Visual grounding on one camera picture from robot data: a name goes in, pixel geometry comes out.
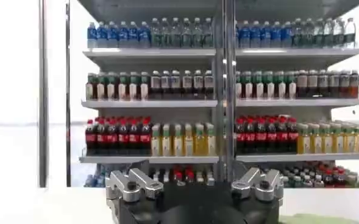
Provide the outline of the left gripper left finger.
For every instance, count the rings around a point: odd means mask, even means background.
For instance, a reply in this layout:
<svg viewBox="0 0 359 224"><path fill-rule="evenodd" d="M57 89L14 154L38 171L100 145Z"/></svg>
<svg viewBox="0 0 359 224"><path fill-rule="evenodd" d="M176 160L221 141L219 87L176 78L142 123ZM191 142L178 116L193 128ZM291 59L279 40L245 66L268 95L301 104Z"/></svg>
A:
<svg viewBox="0 0 359 224"><path fill-rule="evenodd" d="M137 202L141 198L141 193L152 200L158 199L164 192L164 185L155 181L138 168L132 168L125 175L119 170L114 170L105 179L105 187L111 194L119 192L125 202Z"/></svg>

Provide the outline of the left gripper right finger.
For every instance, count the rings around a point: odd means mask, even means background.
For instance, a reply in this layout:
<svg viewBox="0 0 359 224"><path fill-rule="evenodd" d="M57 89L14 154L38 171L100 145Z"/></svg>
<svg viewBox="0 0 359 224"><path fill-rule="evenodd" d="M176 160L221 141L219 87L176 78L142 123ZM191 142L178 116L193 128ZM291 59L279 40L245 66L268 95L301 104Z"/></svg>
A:
<svg viewBox="0 0 359 224"><path fill-rule="evenodd" d="M259 168L250 168L241 178L231 184L231 191L238 198L249 198L251 194L259 201L283 201L284 184L280 172L271 169L262 173Z"/></svg>

